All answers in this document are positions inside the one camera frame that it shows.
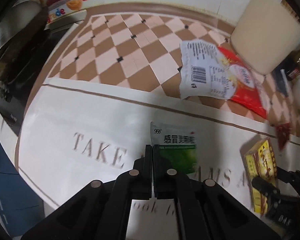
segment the pink tile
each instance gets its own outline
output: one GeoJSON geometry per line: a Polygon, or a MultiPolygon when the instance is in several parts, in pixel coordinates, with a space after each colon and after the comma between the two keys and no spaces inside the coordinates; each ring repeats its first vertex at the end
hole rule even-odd
{"type": "Polygon", "coordinates": [[[118,25],[118,24],[120,24],[120,23],[122,23],[122,22],[123,22],[123,19],[122,19],[121,15],[118,14],[118,15],[114,16],[113,18],[111,18],[111,19],[107,22],[107,25],[108,25],[108,27],[110,28],[110,27],[115,26],[115,25],[118,25]]]}
{"type": "Polygon", "coordinates": [[[272,109],[277,117],[277,120],[280,120],[283,109],[276,94],[272,96],[271,102],[272,109]]]}
{"type": "Polygon", "coordinates": [[[163,84],[169,78],[179,73],[179,66],[169,53],[151,62],[150,67],[152,68],[160,84],[163,84]]]}
{"type": "Polygon", "coordinates": [[[208,33],[207,29],[205,27],[203,27],[201,24],[199,23],[192,23],[189,26],[189,31],[192,32],[192,34],[194,36],[196,36],[197,38],[200,38],[204,35],[206,35],[208,33]]]}
{"type": "Polygon", "coordinates": [[[101,74],[103,71],[111,67],[115,62],[117,62],[118,57],[119,55],[115,47],[97,57],[96,65],[98,74],[101,74]]]}
{"type": "Polygon", "coordinates": [[[130,62],[130,63],[127,63],[127,62],[123,63],[123,62],[124,62],[124,60],[121,61],[120,64],[122,66],[122,70],[123,70],[126,78],[128,78],[138,72],[138,68],[134,62],[130,62]]]}
{"type": "Polygon", "coordinates": [[[211,37],[218,45],[220,45],[220,44],[226,42],[226,41],[225,41],[225,37],[224,37],[223,35],[221,35],[220,33],[217,33],[217,32],[214,31],[214,30],[210,30],[210,31],[208,31],[208,33],[209,33],[210,37],[211,37]]]}
{"type": "Polygon", "coordinates": [[[222,110],[222,111],[226,111],[226,112],[232,112],[231,109],[230,109],[230,107],[228,106],[227,102],[225,102],[219,109],[222,110]]]}
{"type": "Polygon", "coordinates": [[[254,120],[254,118],[253,118],[253,115],[252,115],[251,111],[248,111],[248,112],[247,112],[247,114],[246,114],[246,117],[247,117],[247,118],[249,118],[249,119],[252,119],[252,120],[254,120]]]}
{"type": "Polygon", "coordinates": [[[70,63],[74,62],[75,57],[77,57],[77,48],[69,52],[69,54],[62,59],[60,70],[63,70],[70,63]]]}
{"type": "Polygon", "coordinates": [[[97,20],[95,20],[92,24],[92,30],[100,27],[101,25],[103,25],[106,22],[106,18],[104,16],[100,16],[97,20]]]}
{"type": "Polygon", "coordinates": [[[164,22],[159,16],[151,16],[146,20],[145,24],[152,29],[156,26],[163,25],[164,22]]]}
{"type": "Polygon", "coordinates": [[[173,32],[177,32],[185,28],[185,24],[179,18],[173,18],[172,20],[166,22],[166,25],[173,32]]]}
{"type": "Polygon", "coordinates": [[[131,53],[131,55],[138,70],[149,65],[149,62],[141,49],[137,49],[135,52],[131,53]]]}
{"type": "Polygon", "coordinates": [[[93,46],[97,46],[98,44],[105,41],[109,37],[111,37],[111,33],[110,30],[107,28],[102,32],[98,33],[94,38],[92,38],[93,46]]]}
{"type": "Polygon", "coordinates": [[[88,63],[94,60],[96,57],[96,51],[93,48],[88,49],[86,52],[82,53],[76,61],[77,73],[82,70],[88,63]]]}
{"type": "Polygon", "coordinates": [[[100,83],[100,78],[99,76],[96,76],[93,79],[91,79],[89,82],[100,83]]]}
{"type": "Polygon", "coordinates": [[[92,36],[93,36],[92,31],[88,31],[86,34],[82,35],[80,38],[77,38],[77,47],[86,43],[88,40],[91,39],[92,36]]]}
{"type": "Polygon", "coordinates": [[[149,43],[152,43],[158,39],[157,35],[155,35],[151,30],[146,30],[145,32],[143,32],[143,34],[149,43]]]}
{"type": "Polygon", "coordinates": [[[130,30],[127,29],[123,29],[122,31],[119,31],[115,34],[112,35],[112,40],[115,46],[123,43],[124,41],[127,41],[128,39],[131,39],[131,32],[130,30]]]}
{"type": "Polygon", "coordinates": [[[144,33],[139,33],[137,37],[135,38],[136,42],[138,43],[140,48],[143,48],[144,46],[149,44],[149,41],[147,40],[144,33]]]}
{"type": "Polygon", "coordinates": [[[69,79],[72,79],[72,80],[78,80],[78,76],[77,76],[77,73],[76,74],[74,74],[71,78],[69,78],[69,79]]]}
{"type": "Polygon", "coordinates": [[[117,84],[119,87],[130,88],[129,82],[127,79],[123,80],[121,83],[117,84]]]}
{"type": "Polygon", "coordinates": [[[275,91],[277,90],[277,88],[276,88],[275,81],[274,81],[272,75],[271,75],[271,74],[268,74],[268,75],[266,76],[266,80],[267,80],[267,82],[268,82],[269,87],[271,88],[271,90],[272,90],[273,92],[275,92],[275,91]]]}
{"type": "Polygon", "coordinates": [[[170,33],[160,38],[159,41],[166,48],[166,50],[170,52],[179,48],[182,40],[175,33],[170,33]]]}
{"type": "Polygon", "coordinates": [[[154,94],[159,95],[159,96],[165,96],[166,95],[166,93],[163,91],[162,86],[158,86],[157,88],[152,90],[151,93],[154,93],[154,94]]]}
{"type": "Polygon", "coordinates": [[[138,14],[134,14],[131,17],[129,17],[128,19],[125,19],[124,22],[125,24],[130,28],[133,27],[139,23],[141,23],[142,19],[138,14]]]}

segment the black appliance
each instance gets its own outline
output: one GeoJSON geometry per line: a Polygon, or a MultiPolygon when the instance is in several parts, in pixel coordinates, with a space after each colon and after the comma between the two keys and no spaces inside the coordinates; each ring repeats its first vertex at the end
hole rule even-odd
{"type": "Polygon", "coordinates": [[[51,32],[49,29],[38,32],[20,52],[13,63],[12,72],[0,83],[0,114],[16,135],[19,135],[24,110],[44,63],[68,28],[51,32]]]}

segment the red plastic bag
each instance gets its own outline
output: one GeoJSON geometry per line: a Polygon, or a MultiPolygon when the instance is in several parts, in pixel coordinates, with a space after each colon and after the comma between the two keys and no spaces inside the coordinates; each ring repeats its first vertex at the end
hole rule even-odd
{"type": "Polygon", "coordinates": [[[240,71],[237,71],[237,73],[235,74],[238,77],[238,86],[234,95],[231,97],[230,100],[247,107],[248,109],[252,110],[256,114],[266,119],[267,113],[261,104],[259,92],[257,87],[255,86],[255,80],[250,70],[231,51],[224,49],[222,47],[218,47],[218,49],[228,59],[230,65],[239,65],[246,69],[246,72],[242,71],[241,69],[240,71]]]}

